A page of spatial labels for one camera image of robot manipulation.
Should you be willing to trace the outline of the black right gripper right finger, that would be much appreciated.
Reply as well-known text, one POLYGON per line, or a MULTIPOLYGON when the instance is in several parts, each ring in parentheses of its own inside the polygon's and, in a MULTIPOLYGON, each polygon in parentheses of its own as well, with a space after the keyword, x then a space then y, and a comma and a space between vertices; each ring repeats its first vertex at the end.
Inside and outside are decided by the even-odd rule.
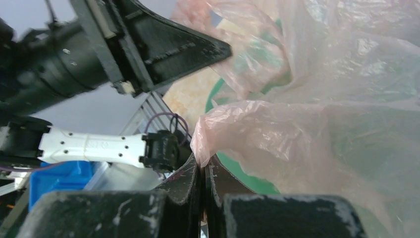
POLYGON ((355 209, 341 197, 257 194, 217 156, 204 173, 211 238, 367 237, 355 209))

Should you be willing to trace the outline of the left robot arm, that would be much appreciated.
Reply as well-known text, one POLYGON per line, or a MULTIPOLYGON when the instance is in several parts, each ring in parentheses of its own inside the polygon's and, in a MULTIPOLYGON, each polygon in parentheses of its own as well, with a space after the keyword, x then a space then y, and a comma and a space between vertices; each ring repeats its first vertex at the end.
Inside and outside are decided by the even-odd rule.
POLYGON ((137 97, 232 55, 231 46, 161 17, 136 0, 73 0, 77 18, 31 29, 14 41, 0 23, 0 168, 37 170, 49 162, 52 125, 33 117, 111 83, 137 97))

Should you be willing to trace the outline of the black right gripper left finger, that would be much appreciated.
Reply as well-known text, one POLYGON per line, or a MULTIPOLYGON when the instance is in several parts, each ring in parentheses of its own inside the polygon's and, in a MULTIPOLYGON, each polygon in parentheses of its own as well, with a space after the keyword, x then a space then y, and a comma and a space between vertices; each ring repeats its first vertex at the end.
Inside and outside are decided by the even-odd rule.
POLYGON ((150 191, 57 191, 25 219, 20 238, 197 238, 200 169, 193 156, 150 191))

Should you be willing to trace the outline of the pink translucent trash bag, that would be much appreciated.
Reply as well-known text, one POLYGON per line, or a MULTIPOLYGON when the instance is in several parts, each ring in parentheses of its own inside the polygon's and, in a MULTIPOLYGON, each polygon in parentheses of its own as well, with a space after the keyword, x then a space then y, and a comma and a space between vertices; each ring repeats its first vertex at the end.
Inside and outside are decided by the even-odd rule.
POLYGON ((202 167, 221 151, 282 194, 346 198, 372 238, 419 237, 419 1, 180 0, 172 18, 232 46, 202 167))

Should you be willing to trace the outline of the green plastic trash bin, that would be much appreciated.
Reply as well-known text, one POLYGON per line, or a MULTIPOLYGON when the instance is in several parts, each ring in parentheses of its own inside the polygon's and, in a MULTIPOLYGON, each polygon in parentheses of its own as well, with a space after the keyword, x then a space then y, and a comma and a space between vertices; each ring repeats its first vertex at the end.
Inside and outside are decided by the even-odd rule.
POLYGON ((420 235, 420 19, 279 18, 288 67, 215 96, 202 152, 261 192, 334 194, 373 238, 420 235))

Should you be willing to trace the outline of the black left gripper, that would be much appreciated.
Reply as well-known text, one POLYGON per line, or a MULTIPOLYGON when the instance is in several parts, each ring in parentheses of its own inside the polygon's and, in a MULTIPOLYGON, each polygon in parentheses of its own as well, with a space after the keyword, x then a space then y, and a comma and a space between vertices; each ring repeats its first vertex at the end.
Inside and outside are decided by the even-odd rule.
POLYGON ((111 0, 70 3, 120 94, 155 91, 232 56, 227 42, 164 18, 137 0, 124 2, 129 30, 111 0))

